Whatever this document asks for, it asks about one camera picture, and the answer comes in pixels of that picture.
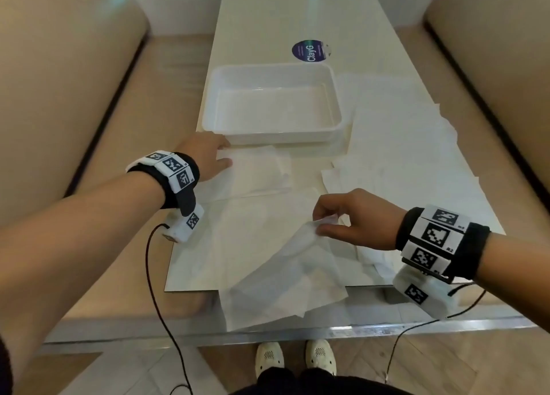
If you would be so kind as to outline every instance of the pants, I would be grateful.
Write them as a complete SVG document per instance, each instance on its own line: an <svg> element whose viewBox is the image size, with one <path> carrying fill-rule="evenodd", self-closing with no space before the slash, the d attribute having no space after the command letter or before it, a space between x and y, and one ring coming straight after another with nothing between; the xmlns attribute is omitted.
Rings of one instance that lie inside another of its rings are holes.
<svg viewBox="0 0 550 395"><path fill-rule="evenodd" d="M306 369L299 378L283 368L269 368L262 372L258 383L241 389L233 395L410 395L379 382L354 376L332 376L326 370Z"/></svg>

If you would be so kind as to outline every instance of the dark sleeve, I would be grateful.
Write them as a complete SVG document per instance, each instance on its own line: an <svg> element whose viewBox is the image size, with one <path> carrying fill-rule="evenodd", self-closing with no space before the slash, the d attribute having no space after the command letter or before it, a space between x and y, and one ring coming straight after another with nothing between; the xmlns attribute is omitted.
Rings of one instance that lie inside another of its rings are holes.
<svg viewBox="0 0 550 395"><path fill-rule="evenodd" d="M0 395L10 395L13 389L13 376L11 375L11 363L9 353L0 338Z"/></svg>

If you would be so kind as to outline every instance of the white plastic tray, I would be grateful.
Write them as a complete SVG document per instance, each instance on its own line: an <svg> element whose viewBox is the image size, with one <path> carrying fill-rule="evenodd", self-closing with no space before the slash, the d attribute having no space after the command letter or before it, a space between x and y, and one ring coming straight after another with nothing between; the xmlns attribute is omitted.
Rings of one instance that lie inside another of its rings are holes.
<svg viewBox="0 0 550 395"><path fill-rule="evenodd" d="M343 127L327 65L228 65L210 75L203 129L232 144L330 141Z"/></svg>

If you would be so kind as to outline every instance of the person's left arm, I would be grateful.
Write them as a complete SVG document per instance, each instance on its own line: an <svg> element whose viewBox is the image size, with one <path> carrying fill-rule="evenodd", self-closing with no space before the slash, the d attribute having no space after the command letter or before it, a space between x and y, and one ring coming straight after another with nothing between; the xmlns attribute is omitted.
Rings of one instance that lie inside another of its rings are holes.
<svg viewBox="0 0 550 395"><path fill-rule="evenodd" d="M195 160L203 181L231 165L216 160L228 145L221 135L196 133L175 151ZM152 176L130 172L0 230L0 336L15 380L164 198Z"/></svg>

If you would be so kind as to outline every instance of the white shoe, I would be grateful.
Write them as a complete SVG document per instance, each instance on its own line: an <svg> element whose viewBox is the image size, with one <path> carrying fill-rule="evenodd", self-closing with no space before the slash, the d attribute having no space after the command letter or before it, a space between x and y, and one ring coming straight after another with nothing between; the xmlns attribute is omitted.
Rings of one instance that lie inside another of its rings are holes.
<svg viewBox="0 0 550 395"><path fill-rule="evenodd" d="M336 359L331 345L326 340L308 340L306 365L308 369L319 368L336 376Z"/></svg>
<svg viewBox="0 0 550 395"><path fill-rule="evenodd" d="M256 351L256 378L269 368L284 368L283 350L279 343L262 343Z"/></svg>

